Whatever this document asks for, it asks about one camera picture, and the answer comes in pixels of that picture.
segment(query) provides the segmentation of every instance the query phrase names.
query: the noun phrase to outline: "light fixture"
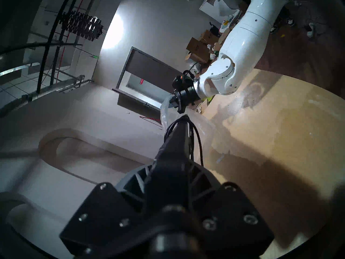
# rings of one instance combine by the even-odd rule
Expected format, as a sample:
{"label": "light fixture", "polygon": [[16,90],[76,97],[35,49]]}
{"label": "light fixture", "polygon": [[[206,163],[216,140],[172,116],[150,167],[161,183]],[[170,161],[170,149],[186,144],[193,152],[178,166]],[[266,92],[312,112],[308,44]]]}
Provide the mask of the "light fixture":
{"label": "light fixture", "polygon": [[104,39],[102,49],[114,48],[122,39],[122,35],[123,21],[118,14],[115,14]]}

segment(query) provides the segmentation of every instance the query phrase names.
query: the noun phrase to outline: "wooden floor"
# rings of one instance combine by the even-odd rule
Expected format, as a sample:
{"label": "wooden floor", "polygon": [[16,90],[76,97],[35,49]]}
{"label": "wooden floor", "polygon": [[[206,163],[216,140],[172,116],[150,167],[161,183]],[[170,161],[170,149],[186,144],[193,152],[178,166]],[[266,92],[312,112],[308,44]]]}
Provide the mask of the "wooden floor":
{"label": "wooden floor", "polygon": [[[290,3],[296,26],[283,25],[268,38],[257,69],[267,70],[317,85],[345,99],[345,45],[314,3]],[[307,37],[305,25],[316,23],[316,36]]]}

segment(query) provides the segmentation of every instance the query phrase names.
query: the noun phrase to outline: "cardboard box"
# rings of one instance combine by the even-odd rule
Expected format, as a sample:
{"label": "cardboard box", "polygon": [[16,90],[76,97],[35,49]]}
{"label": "cardboard box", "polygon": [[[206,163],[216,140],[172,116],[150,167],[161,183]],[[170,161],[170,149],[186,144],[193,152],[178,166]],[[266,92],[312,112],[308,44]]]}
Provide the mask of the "cardboard box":
{"label": "cardboard box", "polygon": [[220,44],[219,42],[215,43],[213,50],[214,51],[219,51],[222,48],[222,44]]}
{"label": "cardboard box", "polygon": [[200,63],[207,63],[207,61],[208,61],[208,60],[206,61],[204,58],[201,58],[201,57],[199,57],[196,54],[193,54],[191,52],[189,52],[189,54],[186,55],[185,61],[187,61],[188,59],[191,59],[194,62],[200,62]]}
{"label": "cardboard box", "polygon": [[248,9],[248,4],[246,4],[245,2],[240,2],[239,4],[238,4],[238,8],[243,12],[243,13],[245,13],[246,11],[247,11],[247,9]]}
{"label": "cardboard box", "polygon": [[230,31],[232,31],[232,29],[231,29],[231,28],[227,28],[227,29],[225,30],[225,32],[219,37],[218,42],[219,42],[220,44],[223,44],[223,42],[225,41],[226,37],[228,37]]}
{"label": "cardboard box", "polygon": [[200,41],[205,42],[207,44],[213,45],[215,42],[218,42],[218,37],[213,35],[209,30],[206,30],[203,34],[201,34]]}
{"label": "cardboard box", "polygon": [[195,38],[191,38],[186,49],[190,52],[186,57],[195,62],[207,63],[210,59],[209,49],[207,45]]}

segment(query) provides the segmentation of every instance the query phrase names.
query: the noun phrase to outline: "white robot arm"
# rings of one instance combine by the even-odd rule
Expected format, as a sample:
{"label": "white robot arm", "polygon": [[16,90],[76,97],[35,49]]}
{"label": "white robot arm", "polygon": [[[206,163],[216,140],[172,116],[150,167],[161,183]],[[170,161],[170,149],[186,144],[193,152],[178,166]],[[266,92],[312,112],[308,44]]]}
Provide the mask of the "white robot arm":
{"label": "white robot arm", "polygon": [[200,99],[234,93],[264,53],[270,29],[288,1],[251,0],[245,15],[225,39],[217,61],[194,82],[193,89],[186,94],[175,92],[171,103],[174,99],[178,101],[177,105],[193,103],[193,98],[186,100],[183,97],[191,97],[194,90]]}

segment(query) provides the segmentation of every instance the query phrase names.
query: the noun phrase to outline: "cable bundle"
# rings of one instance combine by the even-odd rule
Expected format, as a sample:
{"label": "cable bundle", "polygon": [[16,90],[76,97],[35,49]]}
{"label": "cable bundle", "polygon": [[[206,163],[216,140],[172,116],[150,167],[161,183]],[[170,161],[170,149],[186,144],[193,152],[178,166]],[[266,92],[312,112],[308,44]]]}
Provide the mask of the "cable bundle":
{"label": "cable bundle", "polygon": [[190,145],[189,145],[189,155],[190,159],[194,160],[194,131],[198,137],[198,142],[199,142],[199,148],[200,148],[200,162],[201,165],[203,166],[203,149],[201,147],[201,140],[200,140],[200,135],[198,132],[198,129],[196,128],[195,124],[189,119],[188,115],[185,114],[182,117],[178,118],[176,121],[174,121],[167,130],[165,131],[164,134],[164,142],[168,139],[170,134],[173,132],[174,128],[179,122],[186,122],[189,125],[189,137],[190,137]]}

